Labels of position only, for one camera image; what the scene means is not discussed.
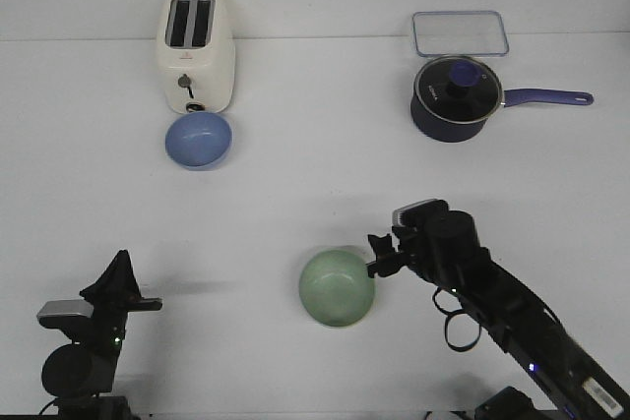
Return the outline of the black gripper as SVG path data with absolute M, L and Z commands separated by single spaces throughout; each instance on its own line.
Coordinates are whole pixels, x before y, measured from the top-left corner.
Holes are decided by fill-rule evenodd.
M 119 250 L 102 275 L 79 294 L 85 300 L 119 300 L 94 307 L 88 318 L 75 319 L 68 338 L 102 356 L 118 356 L 126 336 L 128 315 L 134 312 L 154 312 L 162 308 L 161 298 L 142 297 L 127 250 Z
M 368 235 L 375 255 L 367 264 L 369 277 L 388 277 L 410 264 L 420 277 L 440 287 L 486 287 L 491 283 L 490 254 L 479 243 L 471 215 L 440 210 L 393 230 L 401 253 L 390 233 Z

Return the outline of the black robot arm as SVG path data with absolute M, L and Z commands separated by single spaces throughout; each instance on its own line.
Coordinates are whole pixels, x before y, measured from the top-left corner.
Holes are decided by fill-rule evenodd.
M 371 235 L 370 277 L 407 267 L 460 302 L 448 321 L 471 317 L 568 419 L 626 419 L 629 396 L 519 279 L 492 261 L 473 218 L 441 200 L 396 210 L 391 233 Z
M 123 395 L 112 388 L 126 337 L 128 316 L 162 308 L 159 298 L 141 294 L 129 252 L 120 250 L 103 274 L 72 300 L 46 302 L 39 324 L 60 330 L 69 342 L 56 348 L 41 370 L 58 419 L 136 419 Z

